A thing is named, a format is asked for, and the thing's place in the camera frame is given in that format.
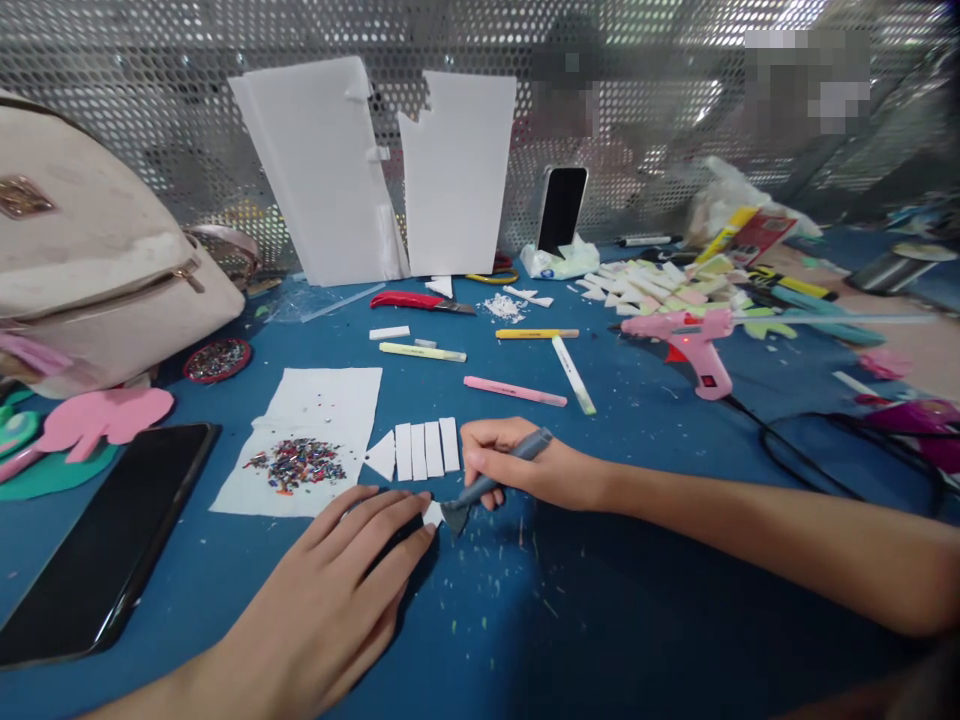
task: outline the person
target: person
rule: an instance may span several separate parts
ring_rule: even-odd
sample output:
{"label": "person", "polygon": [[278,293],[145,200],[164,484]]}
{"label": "person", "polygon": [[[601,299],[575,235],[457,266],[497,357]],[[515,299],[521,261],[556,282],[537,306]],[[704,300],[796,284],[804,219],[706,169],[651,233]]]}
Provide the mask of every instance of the person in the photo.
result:
{"label": "person", "polygon": [[[801,490],[620,465],[558,439],[533,461],[507,454],[535,428],[522,418],[464,425],[465,485],[485,473],[568,510],[656,523],[903,635],[941,637],[960,626],[956,528]],[[504,500],[502,489],[482,498],[488,510]],[[343,493],[290,548],[223,640],[87,717],[310,720],[320,715],[389,644],[408,578],[436,528],[428,524],[415,531],[366,572],[394,533],[429,503],[428,493],[378,494],[375,487],[359,485]],[[943,710],[956,702],[956,648],[949,645],[924,672],[885,680],[790,718],[884,717],[884,708],[890,718],[958,717],[916,712],[924,703]],[[224,692],[224,687],[233,690]],[[941,694],[944,688],[954,693],[952,699]]]}

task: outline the plastic bag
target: plastic bag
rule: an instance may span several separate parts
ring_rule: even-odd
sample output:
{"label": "plastic bag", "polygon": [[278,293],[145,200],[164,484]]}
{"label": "plastic bag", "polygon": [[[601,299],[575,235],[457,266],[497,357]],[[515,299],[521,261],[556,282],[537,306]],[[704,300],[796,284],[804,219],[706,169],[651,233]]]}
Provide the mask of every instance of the plastic bag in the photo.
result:
{"label": "plastic bag", "polygon": [[761,208],[769,215],[795,219],[797,224],[791,231],[792,235],[823,235],[813,220],[802,212],[774,202],[770,195],[757,190],[746,176],[730,163],[711,155],[704,159],[703,165],[713,179],[693,196],[690,222],[684,237],[688,247],[703,248],[709,245],[741,207]]}

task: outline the person's left hand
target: person's left hand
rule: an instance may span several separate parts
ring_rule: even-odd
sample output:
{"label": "person's left hand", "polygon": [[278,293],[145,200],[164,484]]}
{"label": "person's left hand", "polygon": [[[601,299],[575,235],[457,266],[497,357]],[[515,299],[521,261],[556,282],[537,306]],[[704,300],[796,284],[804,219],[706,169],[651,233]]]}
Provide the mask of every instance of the person's left hand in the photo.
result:
{"label": "person's left hand", "polygon": [[226,637],[198,658],[198,679],[219,696],[208,717],[312,720],[346,695],[389,645],[407,580],[436,527],[417,530],[364,574],[429,503],[429,493],[377,495],[359,485],[334,500]]}

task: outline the yellow highlighter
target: yellow highlighter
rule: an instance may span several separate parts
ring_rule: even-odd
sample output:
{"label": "yellow highlighter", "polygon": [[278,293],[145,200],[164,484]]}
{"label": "yellow highlighter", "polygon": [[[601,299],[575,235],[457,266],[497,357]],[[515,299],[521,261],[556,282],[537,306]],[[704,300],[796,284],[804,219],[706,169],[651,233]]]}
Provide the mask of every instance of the yellow highlighter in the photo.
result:
{"label": "yellow highlighter", "polygon": [[467,361],[466,353],[458,353],[453,350],[440,350],[438,348],[425,348],[419,345],[401,345],[400,343],[380,343],[380,352],[426,357],[432,360],[450,360],[452,362]]}
{"label": "yellow highlighter", "polygon": [[750,207],[748,205],[741,205],[737,208],[737,211],[733,216],[727,221],[727,224],[724,226],[723,230],[717,233],[717,236],[713,239],[703,251],[697,255],[695,263],[705,263],[707,260],[712,258],[714,255],[722,253],[727,245],[730,244],[730,241],[733,239],[733,236],[738,232],[743,230],[743,226],[750,222],[750,218],[757,214],[757,211],[760,208]]}
{"label": "yellow highlighter", "polygon": [[497,330],[500,340],[539,340],[554,337],[580,337],[579,330]]}

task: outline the black smartphone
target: black smartphone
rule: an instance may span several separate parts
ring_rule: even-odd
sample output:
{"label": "black smartphone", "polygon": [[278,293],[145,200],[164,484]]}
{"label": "black smartphone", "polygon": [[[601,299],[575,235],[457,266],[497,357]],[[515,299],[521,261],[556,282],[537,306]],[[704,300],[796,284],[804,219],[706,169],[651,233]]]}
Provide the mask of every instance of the black smartphone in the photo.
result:
{"label": "black smartphone", "polygon": [[587,189],[587,169],[580,166],[549,167],[545,175],[537,250],[563,257],[558,248],[573,242],[583,193]]}
{"label": "black smartphone", "polygon": [[180,425],[133,439],[0,629],[0,669],[79,658],[117,641],[219,431]]}

